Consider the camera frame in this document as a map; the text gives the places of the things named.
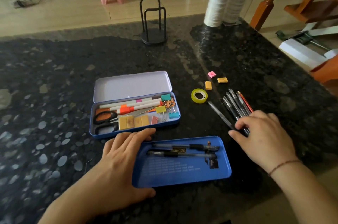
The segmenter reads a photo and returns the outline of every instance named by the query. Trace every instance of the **tape roll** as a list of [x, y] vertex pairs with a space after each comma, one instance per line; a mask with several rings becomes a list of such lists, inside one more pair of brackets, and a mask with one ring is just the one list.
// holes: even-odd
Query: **tape roll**
[[[196, 97], [196, 93], [201, 93], [203, 98], [199, 99]], [[206, 102], [206, 99], [208, 98], [208, 93], [205, 91], [205, 90], [202, 90], [202, 89], [194, 89], [192, 92], [191, 92], [191, 99], [193, 102], [195, 103], [198, 103], [198, 104], [202, 104], [204, 102]]]

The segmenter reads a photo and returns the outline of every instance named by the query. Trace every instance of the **tiled floor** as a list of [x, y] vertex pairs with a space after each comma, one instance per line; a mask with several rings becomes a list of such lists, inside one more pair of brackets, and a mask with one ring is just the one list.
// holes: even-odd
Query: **tiled floor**
[[[99, 26], [108, 24], [140, 21], [140, 0], [125, 0], [125, 4], [109, 3], [102, 6], [100, 0], [46, 0], [26, 9], [13, 9], [11, 0], [0, 0], [0, 36], [20, 35], [52, 30]], [[259, 2], [247, 0], [241, 17], [250, 22]], [[283, 8], [288, 4], [299, 3], [301, 0], [275, 0], [267, 21], [260, 30], [270, 42], [277, 47], [281, 41], [275, 32], [302, 29], [305, 25], [286, 13]], [[208, 0], [161, 0], [166, 7], [167, 17], [177, 17], [205, 13]], [[155, 0], [144, 2], [143, 9], [156, 7]], [[149, 13], [149, 19], [157, 18], [156, 13]], [[336, 35], [318, 38], [332, 48], [338, 48]], [[335, 195], [338, 195], [338, 168], [334, 168], [319, 176]], [[256, 205], [245, 214], [229, 216], [232, 223], [296, 223], [291, 208], [283, 195], [276, 196]]]

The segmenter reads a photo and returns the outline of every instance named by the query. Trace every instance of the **hand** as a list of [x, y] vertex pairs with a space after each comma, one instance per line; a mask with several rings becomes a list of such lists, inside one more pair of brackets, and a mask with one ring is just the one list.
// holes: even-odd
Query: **hand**
[[107, 141], [100, 162], [53, 202], [57, 204], [56, 209], [63, 205], [74, 210], [76, 205], [88, 220], [154, 197], [153, 188], [133, 187], [132, 174], [141, 142], [151, 140], [150, 135], [155, 131], [151, 128], [135, 133], [123, 132]]
[[276, 115], [255, 111], [240, 118], [235, 124], [236, 129], [244, 127], [250, 129], [249, 137], [244, 137], [234, 130], [229, 131], [229, 135], [237, 141], [248, 157], [267, 173], [285, 161], [297, 159], [292, 140]]

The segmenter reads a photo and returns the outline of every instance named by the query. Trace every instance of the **blue metal pencil case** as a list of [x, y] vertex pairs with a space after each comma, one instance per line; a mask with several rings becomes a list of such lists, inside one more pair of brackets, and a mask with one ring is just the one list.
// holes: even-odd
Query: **blue metal pencil case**
[[97, 79], [90, 116], [96, 139], [176, 124], [180, 110], [166, 71]]
[[[171, 152], [182, 152], [177, 145], [212, 145], [219, 149], [212, 152], [198, 151], [186, 148], [182, 155], [199, 154], [199, 156], [165, 157], [149, 155], [152, 150], [167, 150], [171, 144]], [[231, 167], [226, 155], [222, 139], [217, 136], [184, 138], [179, 140], [143, 142], [137, 154], [133, 170], [133, 186], [137, 188], [154, 188], [166, 185], [191, 183], [228, 178], [231, 175]]]

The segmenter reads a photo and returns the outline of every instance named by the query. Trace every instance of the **black scissor handle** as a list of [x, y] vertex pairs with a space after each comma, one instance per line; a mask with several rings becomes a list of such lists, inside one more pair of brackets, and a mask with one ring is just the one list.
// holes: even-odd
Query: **black scissor handle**
[[[97, 118], [98, 118], [100, 115], [103, 115], [103, 114], [110, 114], [110, 117], [107, 118], [107, 119], [103, 119], [103, 120], [97, 121]], [[110, 120], [115, 119], [116, 117], [117, 117], [116, 112], [113, 112], [113, 111], [102, 111], [102, 112], [98, 113], [97, 115], [95, 115], [95, 117], [94, 117], [94, 119], [93, 119], [93, 123], [94, 123], [94, 124], [103, 124], [103, 123], [107, 123], [107, 122], [109, 122]]]
[[109, 127], [109, 126], [112, 126], [114, 128], [114, 130], [112, 130], [111, 132], [117, 131], [119, 129], [119, 122], [99, 124], [95, 128], [94, 133], [97, 135], [97, 134], [99, 134], [99, 131], [100, 131], [101, 128]]

